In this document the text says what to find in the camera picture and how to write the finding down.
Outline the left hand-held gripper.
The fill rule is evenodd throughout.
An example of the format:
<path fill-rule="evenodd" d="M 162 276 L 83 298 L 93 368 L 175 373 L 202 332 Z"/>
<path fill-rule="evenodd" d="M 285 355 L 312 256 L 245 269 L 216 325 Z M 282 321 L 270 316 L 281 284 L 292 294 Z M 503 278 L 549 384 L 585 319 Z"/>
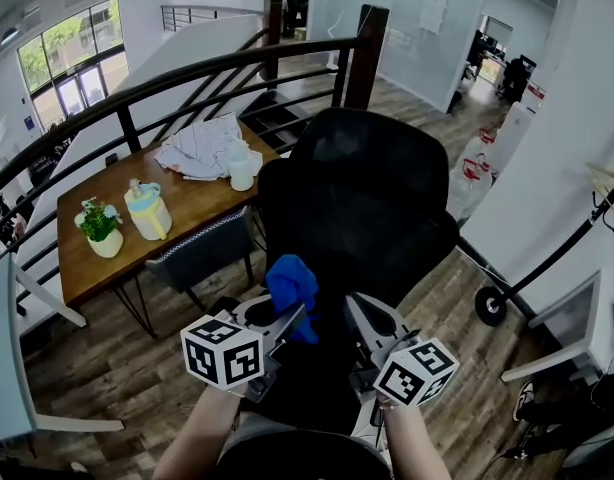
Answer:
<path fill-rule="evenodd" d="M 222 391 L 245 387 L 246 398 L 260 401 L 275 380 L 277 366 L 269 353 L 276 342 L 289 341 L 305 318 L 304 303 L 278 318 L 269 295 L 204 315 L 180 331 L 186 370 Z"/>

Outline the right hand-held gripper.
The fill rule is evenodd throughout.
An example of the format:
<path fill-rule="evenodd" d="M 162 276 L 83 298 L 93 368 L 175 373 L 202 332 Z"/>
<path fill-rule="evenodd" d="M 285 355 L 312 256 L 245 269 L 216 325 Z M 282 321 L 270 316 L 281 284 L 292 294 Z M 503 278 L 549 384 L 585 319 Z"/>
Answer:
<path fill-rule="evenodd" d="M 401 406 L 419 406 L 436 397 L 459 362 L 436 338 L 423 339 L 400 313 L 378 299 L 353 292 L 345 318 L 355 344 L 350 382 L 362 397 L 370 390 Z"/>

